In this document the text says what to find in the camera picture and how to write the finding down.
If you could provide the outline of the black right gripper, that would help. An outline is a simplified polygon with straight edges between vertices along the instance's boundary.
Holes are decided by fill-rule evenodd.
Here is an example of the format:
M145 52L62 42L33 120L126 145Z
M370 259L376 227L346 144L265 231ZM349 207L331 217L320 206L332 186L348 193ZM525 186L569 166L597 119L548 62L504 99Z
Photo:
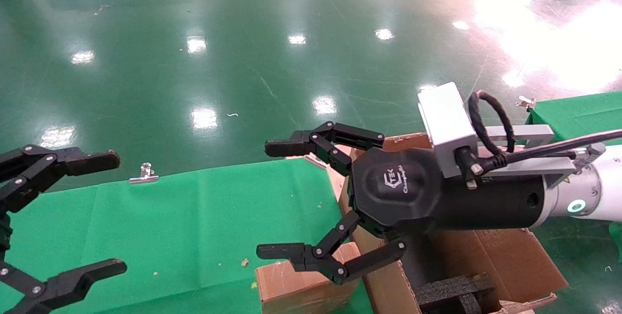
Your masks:
M398 261L406 252L402 239L340 262L337 249L362 226L375 236L427 233L432 230L526 228L540 217L545 197L541 176L484 177L473 190L461 177L446 178L433 150L407 148L387 152L385 136L355 126L325 122L296 130L285 140L269 140L269 157L313 153L342 176L349 176L350 211L318 243L260 244L256 256L287 259L296 272L320 272L336 285L354 281ZM352 163L344 145L364 150Z

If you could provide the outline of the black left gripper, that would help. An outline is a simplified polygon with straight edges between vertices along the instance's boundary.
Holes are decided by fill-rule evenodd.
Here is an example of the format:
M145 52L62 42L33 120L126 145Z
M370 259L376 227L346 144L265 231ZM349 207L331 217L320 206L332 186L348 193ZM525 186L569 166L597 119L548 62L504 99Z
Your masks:
M120 167L121 159L113 150L86 154L78 147L58 150L27 145L2 153L0 157L0 256L11 248L11 218L29 205L40 193L65 176L82 176ZM23 294L6 314L49 314L85 299L96 281L119 276L127 271L120 259L74 268L39 281L13 265L1 261L2 283Z

